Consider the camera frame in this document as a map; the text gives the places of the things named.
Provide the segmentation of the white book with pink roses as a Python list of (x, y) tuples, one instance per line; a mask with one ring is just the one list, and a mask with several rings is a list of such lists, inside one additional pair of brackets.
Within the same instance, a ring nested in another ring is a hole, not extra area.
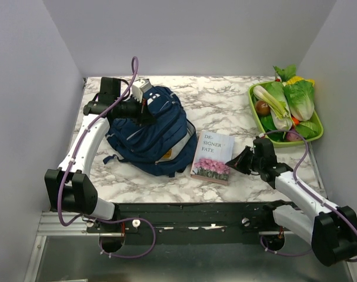
[(235, 138), (233, 136), (201, 131), (194, 155), (191, 177), (219, 184), (228, 184)]

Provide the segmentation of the navy blue student backpack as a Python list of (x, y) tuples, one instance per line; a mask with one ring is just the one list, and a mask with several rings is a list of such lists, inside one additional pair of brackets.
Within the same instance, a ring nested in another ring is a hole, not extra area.
[[(170, 88), (154, 86), (144, 93), (156, 123), (138, 126), (130, 119), (116, 119), (105, 138), (130, 163), (154, 176), (174, 177), (192, 163), (197, 146), (195, 126), (187, 119), (181, 101)], [(172, 157), (162, 156), (172, 149)]]

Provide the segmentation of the yellow paperback book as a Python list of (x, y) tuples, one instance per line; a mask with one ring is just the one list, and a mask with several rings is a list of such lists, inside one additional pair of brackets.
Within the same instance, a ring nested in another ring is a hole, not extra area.
[(162, 159), (163, 160), (169, 160), (172, 157), (172, 149), (169, 149), (163, 156)]

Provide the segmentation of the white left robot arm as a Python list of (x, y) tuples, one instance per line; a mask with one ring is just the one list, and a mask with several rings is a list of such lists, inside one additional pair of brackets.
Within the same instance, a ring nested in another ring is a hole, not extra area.
[(84, 106), (79, 133), (67, 156), (57, 169), (45, 173), (49, 201), (63, 226), (71, 222), (65, 221), (62, 213), (73, 212), (76, 217), (100, 220), (108, 232), (120, 227), (117, 204), (101, 199), (89, 177), (98, 147), (114, 119), (132, 118), (141, 122), (147, 113), (140, 89), (143, 83), (138, 75), (132, 76), (124, 92), (121, 83), (122, 79), (101, 79), (101, 91)]

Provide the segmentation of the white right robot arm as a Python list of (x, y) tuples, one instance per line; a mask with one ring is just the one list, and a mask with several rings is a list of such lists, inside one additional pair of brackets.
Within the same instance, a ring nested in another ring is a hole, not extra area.
[(184, 228), (215, 224), (232, 230), (227, 241), (236, 242), (237, 234), (275, 231), (288, 228), (311, 246), (316, 258), (331, 266), (340, 261), (357, 262), (357, 216), (348, 206), (339, 207), (313, 191), (285, 163), (276, 160), (272, 142), (258, 137), (252, 147), (230, 162), (235, 170), (259, 173), (272, 188), (286, 194), (291, 202), (143, 204), (138, 219), (153, 228)]

